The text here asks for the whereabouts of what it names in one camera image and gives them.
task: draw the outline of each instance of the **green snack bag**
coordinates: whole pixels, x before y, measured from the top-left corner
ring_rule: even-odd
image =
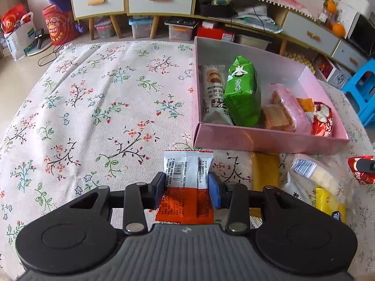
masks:
[[[261,92],[253,64],[237,56],[229,67],[224,103],[236,126],[254,126],[261,115]]]

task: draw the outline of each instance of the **white shopping bag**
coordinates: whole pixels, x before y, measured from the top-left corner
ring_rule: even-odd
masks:
[[[25,23],[25,19],[31,17],[31,20]],[[21,18],[21,25],[11,33],[4,34],[8,48],[15,61],[26,56],[33,47],[35,47],[37,40],[35,39],[35,26],[33,21],[34,14],[27,13]]]

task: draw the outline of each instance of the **metal screw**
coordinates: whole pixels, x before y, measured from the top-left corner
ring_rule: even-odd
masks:
[[[141,223],[130,223],[125,226],[125,229],[128,232],[141,232],[142,230],[144,230],[144,226]]]
[[[245,231],[248,227],[245,223],[242,222],[234,222],[229,225],[229,229],[233,232],[242,232]]]

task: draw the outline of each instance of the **red box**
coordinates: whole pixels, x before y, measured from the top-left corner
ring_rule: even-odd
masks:
[[[234,33],[224,31],[221,28],[205,28],[201,24],[198,26],[196,35],[198,37],[217,39],[226,42],[233,42],[235,36]]]

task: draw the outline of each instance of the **red snack bag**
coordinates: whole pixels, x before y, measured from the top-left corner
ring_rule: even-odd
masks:
[[[361,158],[374,160],[374,157],[371,155],[350,157],[348,158],[348,165],[350,167],[350,170],[353,172],[360,185],[375,184],[375,174],[358,171],[357,161]]]
[[[21,25],[21,19],[26,14],[27,11],[25,9],[25,6],[23,6],[22,4],[18,4],[12,9],[8,10],[8,12],[3,16],[1,23],[1,27],[4,33],[11,33],[12,31],[19,28],[19,26]]]
[[[314,120],[312,122],[312,135],[332,136],[333,117],[329,106],[320,101],[314,102]]]

